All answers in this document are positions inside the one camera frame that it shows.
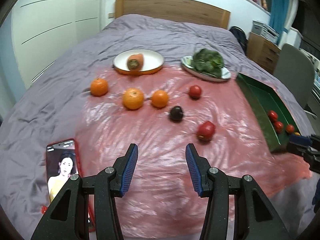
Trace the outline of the blue gloved right hand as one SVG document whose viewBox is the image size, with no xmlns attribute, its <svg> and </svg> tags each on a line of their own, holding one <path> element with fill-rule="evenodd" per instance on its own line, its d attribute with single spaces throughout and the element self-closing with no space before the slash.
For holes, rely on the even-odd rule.
<svg viewBox="0 0 320 240">
<path fill-rule="evenodd" d="M 315 195 L 312 199 L 312 205 L 313 207 L 313 211 L 314 213 L 317 213 L 317 211 L 319 210 L 320 207 L 320 180 L 318 180 L 317 185 L 316 185 L 316 191 L 315 191 Z"/>
</svg>

